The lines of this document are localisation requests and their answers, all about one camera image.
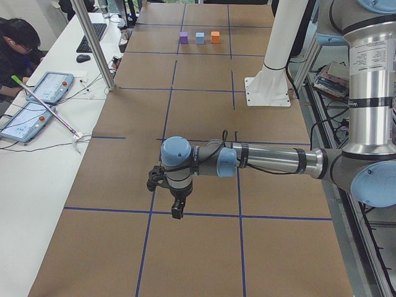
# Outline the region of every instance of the grid of blue tape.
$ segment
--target grid of blue tape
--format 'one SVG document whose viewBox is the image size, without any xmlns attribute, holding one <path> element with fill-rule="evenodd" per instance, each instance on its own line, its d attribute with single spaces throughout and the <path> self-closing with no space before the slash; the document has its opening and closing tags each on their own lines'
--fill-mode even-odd
<svg viewBox="0 0 396 297">
<path fill-rule="evenodd" d="M 221 55 L 221 56 L 230 56 L 230 59 L 233 58 L 233 56 L 261 56 L 261 55 L 243 55 L 243 54 L 233 54 L 232 53 L 232 42 L 231 42 L 231 28 L 233 28 L 230 25 L 230 7 L 228 7 L 228 26 L 218 26 L 218 27 L 227 27 L 229 34 L 230 34 L 230 53 L 229 54 L 208 54 L 208 55 Z M 177 25 L 180 26 L 180 30 L 182 30 L 184 25 L 184 16 L 186 13 L 186 4 L 184 5 L 184 11 L 183 11 L 183 19 L 182 19 L 182 24 Z M 252 28 L 271 28 L 271 27 L 252 27 Z M 151 53 L 151 52 L 139 52 L 139 51 L 127 51 L 126 53 Z M 194 53 L 180 53 L 179 52 L 179 46 L 177 49 L 177 52 L 175 53 L 157 53 L 157 52 L 152 52 L 152 54 L 194 54 Z M 121 89 L 128 89 L 128 90 L 165 90 L 169 91 L 169 99 L 168 99 L 168 106 L 166 109 L 166 116 L 165 116 L 165 123 L 164 123 L 164 128 L 163 128 L 163 134 L 162 134 L 162 139 L 157 139 L 163 142 L 165 140 L 166 136 L 166 127 L 168 123 L 168 116 L 169 116 L 169 111 L 170 111 L 170 106 L 171 106 L 171 99 L 172 99 L 172 93 L 173 91 L 202 91 L 202 92 L 231 92 L 233 95 L 233 109 L 235 109 L 235 93 L 244 93 L 244 91 L 237 91 L 235 90 L 234 86 L 234 77 L 233 73 L 231 72 L 231 84 L 232 84 L 232 91 L 229 90 L 191 90 L 191 89 L 175 89 L 173 88 L 173 83 L 174 83 L 174 78 L 175 78 L 175 73 L 177 69 L 177 60 L 175 61 L 174 64 L 174 69 L 173 69 L 173 77 L 172 77 L 172 83 L 170 88 L 126 88 L 126 87 L 120 87 Z M 96 139 L 126 139 L 126 137 L 110 137 L 110 136 L 96 136 L 92 137 Z M 206 142 L 207 140 L 190 140 L 194 142 Z M 288 142 L 249 142 L 252 144 L 277 144 L 277 145 L 307 145 L 305 143 L 288 143 Z M 239 218 L 239 236 L 240 236 L 240 243 L 241 243 L 241 275 L 242 275 L 242 287 L 243 287 L 243 296 L 246 297 L 246 277 L 245 277 L 245 263 L 244 263 L 244 241 L 243 241 L 243 219 L 265 219 L 265 220 L 309 220 L 309 221 L 331 221 L 331 218 L 320 218 L 320 217 L 280 217 L 280 216 L 268 216 L 268 215 L 243 215 L 242 214 L 242 199 L 241 199 L 241 188 L 240 188 L 240 183 L 239 183 L 239 170 L 237 171 L 237 182 L 238 182 L 238 215 L 233 215 L 233 214 L 220 214 L 220 213 L 189 213 L 185 212 L 185 216 L 198 216 L 198 217 L 225 217 L 225 218 Z M 155 192 L 152 195 L 152 200 L 150 204 L 150 210 L 121 210 L 121 209 L 98 209 L 98 208 L 86 208 L 86 207 L 65 207 L 64 209 L 67 210 L 80 210 L 80 211 L 92 211 L 92 212 L 118 212 L 118 213 L 143 213 L 147 214 L 148 216 L 148 221 L 147 221 L 147 229 L 146 229 L 146 234 L 145 234 L 145 239 L 144 239 L 144 247 L 143 247 L 143 252 L 142 252 L 142 258 L 140 262 L 140 268 L 139 268 L 139 276 L 138 276 L 138 281 L 137 281 L 137 286 L 136 286 L 136 297 L 139 296 L 139 290 L 140 290 L 140 284 L 143 276 L 143 270 L 144 270 L 144 261 L 145 261 L 145 254 L 147 250 L 147 244 L 149 240 L 149 233 L 150 233 L 150 225 L 152 221 L 152 215 L 171 215 L 170 212 L 156 212 L 153 211 L 153 206 L 154 206 L 154 200 L 155 200 Z"/>
</svg>

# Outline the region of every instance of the blue joint cap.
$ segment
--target blue joint cap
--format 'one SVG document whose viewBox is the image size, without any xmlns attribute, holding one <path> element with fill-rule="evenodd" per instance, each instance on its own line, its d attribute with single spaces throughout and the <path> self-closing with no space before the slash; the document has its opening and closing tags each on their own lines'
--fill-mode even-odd
<svg viewBox="0 0 396 297">
<path fill-rule="evenodd" d="M 352 198 L 373 207 L 396 204 L 396 161 L 382 161 L 360 171 L 351 184 Z"/>
<path fill-rule="evenodd" d="M 223 148 L 217 158 L 217 175 L 229 178 L 236 173 L 236 151 L 232 148 Z"/>
<path fill-rule="evenodd" d="M 395 0 L 357 0 L 360 5 L 377 14 L 396 14 Z"/>
<path fill-rule="evenodd" d="M 316 43 L 323 46 L 348 45 L 341 35 L 316 33 Z"/>
<path fill-rule="evenodd" d="M 161 160 L 165 166 L 173 167 L 182 164 L 190 157 L 191 146 L 187 139 L 173 136 L 161 145 Z"/>
</svg>

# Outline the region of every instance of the orange cube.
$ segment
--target orange cube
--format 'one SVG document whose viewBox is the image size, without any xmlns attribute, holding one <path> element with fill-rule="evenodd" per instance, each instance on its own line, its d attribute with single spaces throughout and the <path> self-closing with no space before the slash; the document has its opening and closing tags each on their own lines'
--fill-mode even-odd
<svg viewBox="0 0 396 297">
<path fill-rule="evenodd" d="M 212 31 L 210 33 L 210 42 L 220 43 L 220 32 L 219 31 Z"/>
</svg>

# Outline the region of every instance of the keyboard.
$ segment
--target keyboard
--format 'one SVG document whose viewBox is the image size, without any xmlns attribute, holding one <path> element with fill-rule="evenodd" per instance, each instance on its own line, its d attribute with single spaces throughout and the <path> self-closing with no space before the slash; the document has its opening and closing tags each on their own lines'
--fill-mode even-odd
<svg viewBox="0 0 396 297">
<path fill-rule="evenodd" d="M 99 40 L 101 40 L 103 34 L 106 31 L 107 24 L 104 23 L 96 23 L 92 24 L 93 29 L 98 37 Z M 77 48 L 76 52 L 78 53 L 92 53 L 91 48 L 89 47 L 87 37 L 84 36 L 80 42 L 79 47 Z"/>
</svg>

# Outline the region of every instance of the glasses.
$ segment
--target glasses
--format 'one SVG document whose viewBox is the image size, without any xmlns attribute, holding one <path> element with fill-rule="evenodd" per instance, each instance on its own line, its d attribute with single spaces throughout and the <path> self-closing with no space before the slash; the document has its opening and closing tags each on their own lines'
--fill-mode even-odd
<svg viewBox="0 0 396 297">
<path fill-rule="evenodd" d="M 21 47 L 23 47 L 24 48 L 24 50 L 26 51 L 26 53 L 30 53 L 33 49 L 31 49 L 31 48 L 27 48 L 26 46 L 24 46 L 24 45 L 20 45 Z"/>
</svg>

